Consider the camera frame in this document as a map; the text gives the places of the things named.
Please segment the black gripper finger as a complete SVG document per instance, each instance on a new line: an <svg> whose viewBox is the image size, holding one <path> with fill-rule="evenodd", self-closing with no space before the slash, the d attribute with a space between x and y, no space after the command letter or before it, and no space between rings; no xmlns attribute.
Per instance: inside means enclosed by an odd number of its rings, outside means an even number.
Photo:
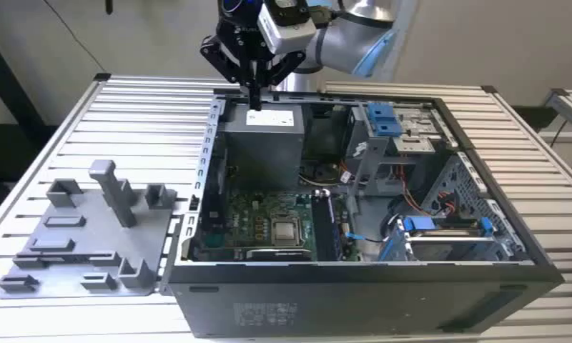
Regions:
<svg viewBox="0 0 572 343"><path fill-rule="evenodd" d="M199 52L225 80L247 89L249 108L256 110L256 81L245 41L236 36L223 43L217 35L207 36Z"/></svg>
<svg viewBox="0 0 572 343"><path fill-rule="evenodd" d="M287 78L296 67L303 63L307 54L304 51L294 51L277 61L276 64L272 60L276 56L268 53L257 60L256 63L256 111L263 108L261 105L261 90L269 86L277 86Z"/></svg>

